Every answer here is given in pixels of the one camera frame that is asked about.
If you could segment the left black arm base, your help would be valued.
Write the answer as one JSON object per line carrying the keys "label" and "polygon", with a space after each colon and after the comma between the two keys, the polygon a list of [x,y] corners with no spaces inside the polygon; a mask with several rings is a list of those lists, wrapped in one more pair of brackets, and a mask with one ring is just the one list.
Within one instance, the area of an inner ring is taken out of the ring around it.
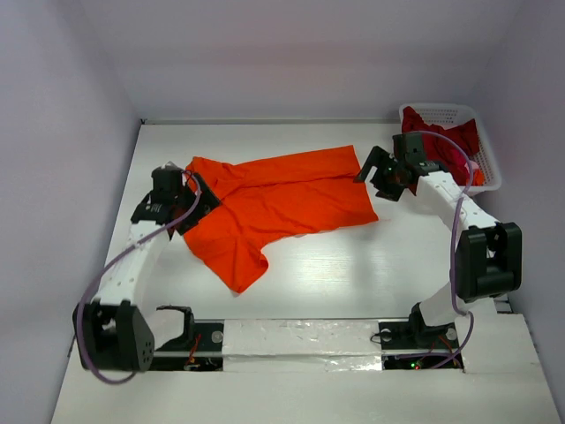
{"label": "left black arm base", "polygon": [[224,321],[196,321],[189,340],[170,340],[154,354],[150,371],[215,372],[223,369]]}

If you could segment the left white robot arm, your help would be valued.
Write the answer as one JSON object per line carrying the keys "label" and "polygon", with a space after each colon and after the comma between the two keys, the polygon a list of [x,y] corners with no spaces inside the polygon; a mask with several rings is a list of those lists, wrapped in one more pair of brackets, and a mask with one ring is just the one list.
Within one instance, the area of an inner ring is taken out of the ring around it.
{"label": "left white robot arm", "polygon": [[124,250],[87,287],[73,312],[81,364],[97,378],[150,369],[156,352],[194,352],[202,338],[192,310],[164,305],[153,314],[142,301],[158,258],[221,201],[197,172],[166,163],[134,209]]}

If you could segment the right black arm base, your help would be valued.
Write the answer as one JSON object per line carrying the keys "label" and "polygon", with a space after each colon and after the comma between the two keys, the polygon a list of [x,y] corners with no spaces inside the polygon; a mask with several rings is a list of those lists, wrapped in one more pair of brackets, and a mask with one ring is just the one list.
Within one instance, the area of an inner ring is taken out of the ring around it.
{"label": "right black arm base", "polygon": [[416,335],[408,321],[379,322],[370,340],[380,347],[384,370],[463,369],[460,353],[447,362],[460,347],[453,323]]}

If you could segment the orange t shirt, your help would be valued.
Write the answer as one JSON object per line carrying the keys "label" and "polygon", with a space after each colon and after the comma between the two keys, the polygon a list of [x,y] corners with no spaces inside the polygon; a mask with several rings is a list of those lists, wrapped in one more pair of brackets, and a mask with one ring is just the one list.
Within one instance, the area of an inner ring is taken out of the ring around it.
{"label": "orange t shirt", "polygon": [[353,146],[240,164],[193,157],[187,169],[220,200],[185,235],[191,252],[235,293],[268,269],[263,248],[279,239],[377,221]]}

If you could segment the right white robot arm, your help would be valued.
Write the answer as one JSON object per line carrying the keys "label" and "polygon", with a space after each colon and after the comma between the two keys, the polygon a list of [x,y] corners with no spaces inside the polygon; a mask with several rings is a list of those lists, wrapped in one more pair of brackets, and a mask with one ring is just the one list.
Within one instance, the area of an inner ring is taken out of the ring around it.
{"label": "right white robot arm", "polygon": [[447,167],[426,157],[423,132],[397,134],[393,152],[375,146],[357,182],[369,181],[377,197],[398,201],[409,190],[449,227],[448,283],[411,311],[408,339],[429,345],[458,316],[468,314],[477,300],[518,290],[522,283],[523,234],[515,223],[503,223],[485,212],[459,186]]}

